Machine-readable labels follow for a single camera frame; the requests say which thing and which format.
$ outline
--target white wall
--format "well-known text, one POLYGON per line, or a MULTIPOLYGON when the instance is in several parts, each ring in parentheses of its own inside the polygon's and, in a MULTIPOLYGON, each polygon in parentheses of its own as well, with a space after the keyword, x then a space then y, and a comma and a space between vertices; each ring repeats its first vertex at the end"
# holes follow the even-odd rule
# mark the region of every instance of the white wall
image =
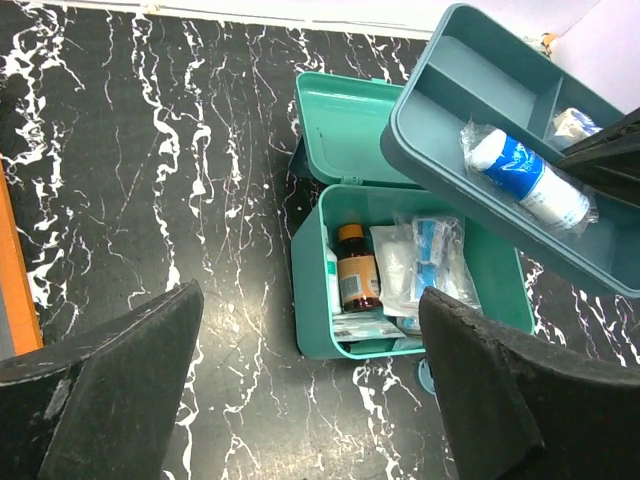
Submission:
MULTIPOLYGON (((452 0, 49 0, 116 10, 428 38, 452 0)), ((598 0, 467 0, 519 36, 563 33, 598 0)))
POLYGON ((640 1, 601 0, 555 42, 552 58, 623 112, 640 107, 640 1))

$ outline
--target lid hinge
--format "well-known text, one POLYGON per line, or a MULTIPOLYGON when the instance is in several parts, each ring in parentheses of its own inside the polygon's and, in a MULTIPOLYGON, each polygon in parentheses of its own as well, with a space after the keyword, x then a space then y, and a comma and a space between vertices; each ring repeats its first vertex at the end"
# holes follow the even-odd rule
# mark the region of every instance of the lid hinge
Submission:
POLYGON ((345 176, 340 179, 340 183, 345 185, 362 185, 362 179, 356 175, 345 176))

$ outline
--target bottle label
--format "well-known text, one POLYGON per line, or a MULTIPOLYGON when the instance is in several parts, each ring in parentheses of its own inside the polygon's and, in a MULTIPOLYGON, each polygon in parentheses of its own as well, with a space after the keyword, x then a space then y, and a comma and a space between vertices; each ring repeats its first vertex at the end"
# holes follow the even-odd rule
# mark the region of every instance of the bottle label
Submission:
POLYGON ((551 228, 571 229, 589 212, 590 201, 582 192, 508 135, 501 155, 484 173, 551 228))
POLYGON ((339 260, 338 280, 343 305, 361 298, 378 298, 380 295, 373 255, 339 260))

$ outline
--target gray surface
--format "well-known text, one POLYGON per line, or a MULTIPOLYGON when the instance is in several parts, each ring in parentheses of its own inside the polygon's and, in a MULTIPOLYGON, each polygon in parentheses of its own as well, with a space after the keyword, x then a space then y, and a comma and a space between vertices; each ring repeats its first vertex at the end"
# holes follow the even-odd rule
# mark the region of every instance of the gray surface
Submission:
POLYGON ((4 308, 2 290, 0 290, 0 360, 13 356, 14 350, 11 332, 9 330, 9 319, 7 318, 7 311, 4 308))

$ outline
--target marble countertop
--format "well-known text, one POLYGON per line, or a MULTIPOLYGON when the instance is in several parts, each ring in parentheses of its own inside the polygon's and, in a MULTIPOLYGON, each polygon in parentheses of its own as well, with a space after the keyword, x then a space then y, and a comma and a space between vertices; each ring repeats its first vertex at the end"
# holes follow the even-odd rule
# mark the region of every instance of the marble countertop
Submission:
MULTIPOLYGON (((0 2, 0 151, 47 343, 197 279, 168 479, 455 478, 419 358, 296 348, 294 79, 403 84, 424 41, 0 2)), ((631 303, 523 257, 536 334, 640 363, 631 303)))

